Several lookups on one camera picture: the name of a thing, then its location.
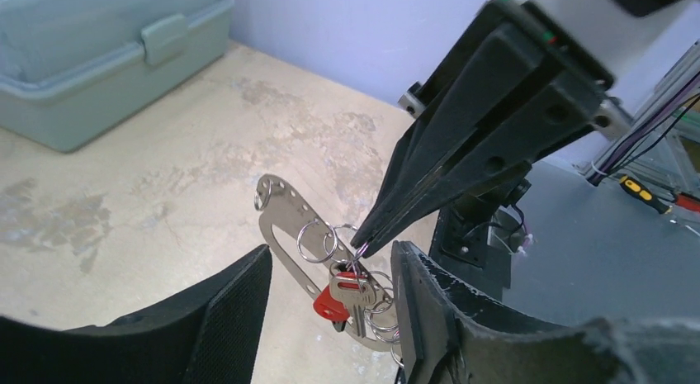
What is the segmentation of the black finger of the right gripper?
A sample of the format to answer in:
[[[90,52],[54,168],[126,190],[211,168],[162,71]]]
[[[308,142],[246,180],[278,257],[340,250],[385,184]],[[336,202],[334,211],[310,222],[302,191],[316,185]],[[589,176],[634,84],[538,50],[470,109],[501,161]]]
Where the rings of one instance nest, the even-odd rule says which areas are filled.
[[[357,245],[370,257],[415,221],[482,195],[587,135],[603,100],[579,80],[522,80],[494,92],[455,81],[396,143]]]
[[[555,73],[542,46],[518,26],[494,28],[396,145],[352,246],[380,248],[461,195],[512,176],[525,150],[506,152],[509,123]]]

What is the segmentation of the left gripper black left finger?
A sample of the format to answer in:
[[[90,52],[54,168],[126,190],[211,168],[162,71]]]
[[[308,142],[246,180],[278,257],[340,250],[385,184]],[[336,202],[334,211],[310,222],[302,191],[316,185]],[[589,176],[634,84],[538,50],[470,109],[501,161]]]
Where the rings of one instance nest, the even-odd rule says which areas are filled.
[[[1,320],[4,383],[249,383],[272,280],[265,244],[108,325]]]

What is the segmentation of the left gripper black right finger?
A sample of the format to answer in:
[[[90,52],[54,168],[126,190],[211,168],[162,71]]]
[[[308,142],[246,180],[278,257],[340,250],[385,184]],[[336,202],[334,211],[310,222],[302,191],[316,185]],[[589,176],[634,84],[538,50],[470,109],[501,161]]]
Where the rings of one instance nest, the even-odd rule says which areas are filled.
[[[525,315],[396,241],[391,270],[402,383],[696,383],[699,323],[562,326]]]

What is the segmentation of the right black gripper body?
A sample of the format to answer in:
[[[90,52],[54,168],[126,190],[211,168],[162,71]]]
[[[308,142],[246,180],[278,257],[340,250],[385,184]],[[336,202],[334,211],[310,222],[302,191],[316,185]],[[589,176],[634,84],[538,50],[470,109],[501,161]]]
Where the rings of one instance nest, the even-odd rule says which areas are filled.
[[[488,0],[425,83],[403,97],[407,152],[551,152],[629,116],[600,55],[536,0]]]

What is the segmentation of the red-headed key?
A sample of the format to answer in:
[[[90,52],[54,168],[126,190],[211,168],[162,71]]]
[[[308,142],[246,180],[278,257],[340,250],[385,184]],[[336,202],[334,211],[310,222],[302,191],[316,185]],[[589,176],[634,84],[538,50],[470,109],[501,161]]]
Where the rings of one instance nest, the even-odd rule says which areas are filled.
[[[369,277],[355,272],[339,272],[313,302],[317,315],[334,323],[352,320],[354,334],[367,336],[364,312],[377,302],[376,290]]]

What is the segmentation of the metal keyring plate with rings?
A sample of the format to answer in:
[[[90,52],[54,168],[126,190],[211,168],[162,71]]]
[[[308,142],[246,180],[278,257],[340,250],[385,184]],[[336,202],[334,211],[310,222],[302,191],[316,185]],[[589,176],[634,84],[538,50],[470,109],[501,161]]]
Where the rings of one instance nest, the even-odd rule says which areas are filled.
[[[334,323],[315,314],[360,345],[388,353],[401,366],[400,330],[391,277],[366,268],[360,260],[361,251],[343,241],[344,235],[350,235],[356,227],[348,223],[334,225],[322,219],[292,185],[273,174],[259,178],[253,204],[265,242],[283,268],[311,297],[312,308],[335,274],[350,271],[369,277],[377,302],[364,312],[366,338],[360,339],[354,334],[351,319]]]

